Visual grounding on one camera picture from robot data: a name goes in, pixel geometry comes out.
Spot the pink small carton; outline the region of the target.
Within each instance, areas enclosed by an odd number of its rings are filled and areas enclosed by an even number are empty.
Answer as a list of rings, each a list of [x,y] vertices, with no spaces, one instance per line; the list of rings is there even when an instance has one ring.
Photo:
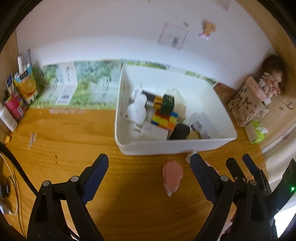
[[[27,104],[18,93],[13,93],[9,96],[4,101],[4,105],[16,121],[20,121],[27,111]]]

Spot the white paddle shaped mirror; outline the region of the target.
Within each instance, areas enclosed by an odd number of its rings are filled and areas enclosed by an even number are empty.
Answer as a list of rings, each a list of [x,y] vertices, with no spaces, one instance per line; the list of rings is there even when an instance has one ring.
[[[132,103],[126,110],[125,119],[135,123],[136,126],[142,127],[145,122],[146,115],[147,112],[145,105]]]

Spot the beige printed fabric bag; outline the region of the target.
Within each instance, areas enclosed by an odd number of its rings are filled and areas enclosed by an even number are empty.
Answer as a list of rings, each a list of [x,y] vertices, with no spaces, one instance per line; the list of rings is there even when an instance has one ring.
[[[227,104],[234,120],[241,128],[246,127],[251,121],[260,121],[268,113],[265,106],[249,87],[242,87],[236,96]]]

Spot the white toy camera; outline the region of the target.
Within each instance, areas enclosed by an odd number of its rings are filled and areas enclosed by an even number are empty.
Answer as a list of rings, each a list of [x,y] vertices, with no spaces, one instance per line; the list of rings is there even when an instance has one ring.
[[[129,98],[124,120],[142,127],[147,116],[147,111],[145,109],[146,103],[147,96],[142,93],[141,89],[136,89]]]

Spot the pink framed wall drawing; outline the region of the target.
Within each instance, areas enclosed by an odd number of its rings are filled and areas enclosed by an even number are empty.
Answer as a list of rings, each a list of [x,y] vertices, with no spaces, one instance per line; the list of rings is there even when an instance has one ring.
[[[165,23],[159,36],[158,44],[180,50],[188,33],[189,30],[187,28],[172,23]]]

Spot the multicolour puzzle cube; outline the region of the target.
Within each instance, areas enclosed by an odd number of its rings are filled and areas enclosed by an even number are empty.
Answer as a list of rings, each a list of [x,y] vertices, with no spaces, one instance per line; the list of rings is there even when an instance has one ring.
[[[174,111],[172,111],[169,115],[162,115],[159,110],[156,110],[152,116],[151,123],[168,131],[173,131],[177,124],[177,119],[178,113]]]

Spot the beige soap block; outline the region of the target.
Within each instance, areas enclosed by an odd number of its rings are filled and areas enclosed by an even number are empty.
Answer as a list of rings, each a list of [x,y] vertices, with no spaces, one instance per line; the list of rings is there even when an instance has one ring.
[[[182,123],[186,119],[186,102],[177,89],[174,89],[173,96],[175,98],[174,112],[178,113],[178,121]]]

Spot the white plastic storage bin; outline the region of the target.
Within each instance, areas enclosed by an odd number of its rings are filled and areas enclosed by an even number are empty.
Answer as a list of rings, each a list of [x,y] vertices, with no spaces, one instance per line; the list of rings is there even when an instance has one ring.
[[[237,137],[208,82],[135,65],[121,70],[114,133],[130,156],[214,150]]]

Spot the white plastic bottle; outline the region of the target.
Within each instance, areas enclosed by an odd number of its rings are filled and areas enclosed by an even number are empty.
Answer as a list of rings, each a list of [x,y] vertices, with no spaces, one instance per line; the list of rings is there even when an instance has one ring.
[[[11,132],[14,132],[17,127],[17,122],[15,118],[11,115],[11,113],[2,103],[0,109],[1,120]]]

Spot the small dark green box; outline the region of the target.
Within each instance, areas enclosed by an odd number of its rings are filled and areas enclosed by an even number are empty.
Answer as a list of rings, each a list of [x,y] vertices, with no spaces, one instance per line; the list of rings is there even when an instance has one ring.
[[[165,94],[163,96],[163,103],[159,112],[161,115],[169,115],[175,107],[175,98],[171,95]]]

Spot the round gold metal tin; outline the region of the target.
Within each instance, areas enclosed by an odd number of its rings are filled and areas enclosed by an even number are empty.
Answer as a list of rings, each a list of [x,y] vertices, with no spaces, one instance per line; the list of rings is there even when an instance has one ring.
[[[163,98],[161,96],[156,96],[153,102],[154,109],[160,109],[163,103]]]

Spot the green leaf pattern paper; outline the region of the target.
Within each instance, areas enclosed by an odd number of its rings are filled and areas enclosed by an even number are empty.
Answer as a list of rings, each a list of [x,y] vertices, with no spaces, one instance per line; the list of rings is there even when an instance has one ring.
[[[66,97],[62,106],[87,109],[115,109],[121,68],[125,65],[178,72],[204,80],[214,87],[217,81],[200,73],[173,66],[140,60],[72,61],[33,66],[39,88],[33,108],[52,108]]]

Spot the black plug adapter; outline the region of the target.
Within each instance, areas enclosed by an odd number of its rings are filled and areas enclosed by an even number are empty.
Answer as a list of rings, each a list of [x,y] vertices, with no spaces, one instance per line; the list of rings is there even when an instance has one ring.
[[[178,123],[171,135],[169,136],[169,140],[185,140],[190,133],[190,127],[183,123]]]

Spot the green tissue pack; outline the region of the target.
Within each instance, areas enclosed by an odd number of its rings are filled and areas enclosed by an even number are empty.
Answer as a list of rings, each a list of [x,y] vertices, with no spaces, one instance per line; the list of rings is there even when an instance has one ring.
[[[257,121],[251,121],[244,129],[251,144],[261,143],[268,133],[268,130]]]

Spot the pink oval compact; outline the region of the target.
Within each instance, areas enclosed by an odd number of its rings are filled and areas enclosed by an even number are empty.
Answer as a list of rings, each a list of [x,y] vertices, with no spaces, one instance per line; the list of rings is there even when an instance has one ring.
[[[162,174],[164,190],[171,197],[180,186],[183,176],[183,166],[176,161],[169,161],[163,166]]]

